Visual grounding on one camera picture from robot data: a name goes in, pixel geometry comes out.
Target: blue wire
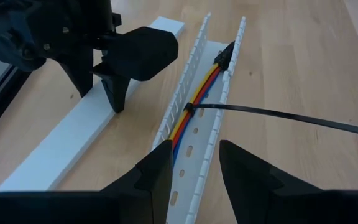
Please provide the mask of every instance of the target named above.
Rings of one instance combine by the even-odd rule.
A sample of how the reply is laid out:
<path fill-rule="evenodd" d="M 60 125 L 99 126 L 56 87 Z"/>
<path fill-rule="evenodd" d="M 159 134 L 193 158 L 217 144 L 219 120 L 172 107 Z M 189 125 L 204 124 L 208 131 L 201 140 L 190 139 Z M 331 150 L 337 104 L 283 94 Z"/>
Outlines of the blue wire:
<path fill-rule="evenodd" d="M 200 103 L 203 102 L 203 100 L 205 99 L 206 95 L 208 94 L 209 90 L 212 88 L 212 86 L 214 85 L 215 81 L 218 79 L 218 75 L 216 75 L 216 77 L 214 78 L 214 80 L 212 80 L 212 83 L 211 85 L 208 87 L 208 89 L 206 89 L 205 93 L 203 94 L 203 96 L 201 97 L 200 99 Z M 177 145 L 175 146 L 174 150 L 173 150 L 173 165 L 175 165 L 175 162 L 177 160 L 177 157 L 178 157 L 178 152 L 179 152 L 179 147 L 180 147 L 180 143 L 181 143 L 181 139 L 183 138 L 183 135 L 185 133 L 185 130 L 189 124 L 190 120 L 187 121 L 186 125 L 185 125 L 185 128 L 183 128 L 183 131 L 181 132 L 180 136 L 179 136 L 179 139 L 178 139 L 178 142 L 177 142 Z"/>

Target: black cable tie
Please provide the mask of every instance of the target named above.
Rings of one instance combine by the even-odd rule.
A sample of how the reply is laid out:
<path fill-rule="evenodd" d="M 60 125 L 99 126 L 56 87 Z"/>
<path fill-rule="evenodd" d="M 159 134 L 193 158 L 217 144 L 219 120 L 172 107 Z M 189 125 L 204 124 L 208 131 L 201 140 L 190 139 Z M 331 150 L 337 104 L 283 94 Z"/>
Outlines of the black cable tie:
<path fill-rule="evenodd" d="M 229 68 L 231 55 L 233 54 L 234 41 L 231 42 L 218 56 L 216 56 L 214 63 L 217 63 L 222 70 L 226 71 Z"/>
<path fill-rule="evenodd" d="M 194 114 L 196 113 L 196 109 L 194 108 L 193 104 L 188 102 L 185 106 L 185 109 L 183 109 L 184 111 L 187 110 L 190 113 L 190 116 L 193 117 Z"/>
<path fill-rule="evenodd" d="M 327 121 L 324 119 L 312 118 L 312 117 L 308 117 L 308 116 L 302 116 L 302 115 L 298 115 L 298 114 L 291 114 L 291 113 L 285 113 L 285 112 L 279 112 L 279 111 L 273 111 L 273 110 L 266 110 L 266 109 L 262 109 L 262 108 L 253 108 L 253 107 L 249 107 L 249 106 L 237 106 L 237 105 L 225 105 L 225 104 L 192 105 L 193 110 L 195 110 L 196 108 L 213 108 L 213 109 L 234 110 L 234 111 L 243 111 L 243 112 L 255 113 L 255 114 L 263 114 L 263 115 L 267 115 L 267 116 L 291 119 L 294 121 L 301 121 L 301 122 L 305 122 L 305 123 L 316 124 L 316 125 L 320 125 L 320 126 L 324 126 L 324 127 L 339 129 L 342 131 L 347 131 L 347 132 L 358 134 L 358 126 L 354 126 L 351 124 L 338 123 L 335 121 Z"/>

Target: oval slot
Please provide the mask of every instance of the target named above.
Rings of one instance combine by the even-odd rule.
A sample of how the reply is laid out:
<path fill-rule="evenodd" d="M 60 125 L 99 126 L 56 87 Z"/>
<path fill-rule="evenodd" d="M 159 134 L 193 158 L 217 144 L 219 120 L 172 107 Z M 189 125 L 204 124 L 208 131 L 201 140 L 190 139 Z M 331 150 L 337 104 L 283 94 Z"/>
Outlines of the oval slot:
<path fill-rule="evenodd" d="M 186 157 L 190 157 L 192 152 L 193 152 L 193 146 L 187 147 Z"/>
<path fill-rule="evenodd" d="M 177 203 L 177 199 L 178 199 L 178 192 L 174 191 L 172 193 L 170 205 L 175 206 L 175 204 Z"/>
<path fill-rule="evenodd" d="M 202 118 L 203 115 L 204 115 L 204 108 L 201 108 L 201 109 L 200 109 L 200 112 L 198 113 L 198 116 L 199 116 L 200 118 Z"/>

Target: red wire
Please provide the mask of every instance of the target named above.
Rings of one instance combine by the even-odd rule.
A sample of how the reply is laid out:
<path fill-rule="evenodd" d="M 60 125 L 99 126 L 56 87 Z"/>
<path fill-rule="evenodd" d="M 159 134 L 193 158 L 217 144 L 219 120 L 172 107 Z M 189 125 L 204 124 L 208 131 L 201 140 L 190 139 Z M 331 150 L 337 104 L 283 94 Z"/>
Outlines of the red wire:
<path fill-rule="evenodd" d="M 203 95 L 205 94 L 207 89 L 211 86 L 213 80 L 219 74 L 220 71 L 221 71 L 221 68 L 218 67 L 214 70 L 214 72 L 211 74 L 211 76 L 209 76 L 208 80 L 205 82 L 204 86 L 202 87 L 202 89 L 198 93 L 196 99 L 194 100 L 194 104 L 200 103 L 201 98 L 203 97 Z"/>
<path fill-rule="evenodd" d="M 221 69 L 218 67 L 214 70 L 214 72 L 208 77 L 206 83 L 203 85 L 202 89 L 200 90 L 200 92 L 197 94 L 196 99 L 194 100 L 195 104 L 198 104 L 201 100 L 201 98 L 203 97 L 203 95 L 205 94 L 206 90 L 209 88 L 209 86 L 212 84 L 213 80 L 215 79 L 215 77 L 219 74 L 219 72 L 221 71 Z M 190 120 L 190 115 L 191 114 L 187 114 L 185 116 L 185 119 L 183 119 L 183 122 L 180 124 L 178 131 L 176 133 L 176 135 L 173 137 L 173 148 L 175 148 L 175 146 L 178 143 L 179 137 L 181 136 L 182 132 L 185 130 L 185 126 L 186 123 L 189 122 Z"/>

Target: cable tie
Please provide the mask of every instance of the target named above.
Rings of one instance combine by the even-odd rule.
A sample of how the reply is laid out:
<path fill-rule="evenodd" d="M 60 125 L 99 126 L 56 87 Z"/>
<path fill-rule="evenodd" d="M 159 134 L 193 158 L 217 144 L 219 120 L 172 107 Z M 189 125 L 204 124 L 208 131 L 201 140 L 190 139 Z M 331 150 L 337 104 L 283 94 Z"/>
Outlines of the cable tie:
<path fill-rule="evenodd" d="M 196 110 L 193 106 L 192 103 L 188 102 L 185 106 L 185 109 L 183 109 L 184 111 L 187 110 L 190 113 L 190 116 L 193 117 L 194 114 L 196 113 Z"/>

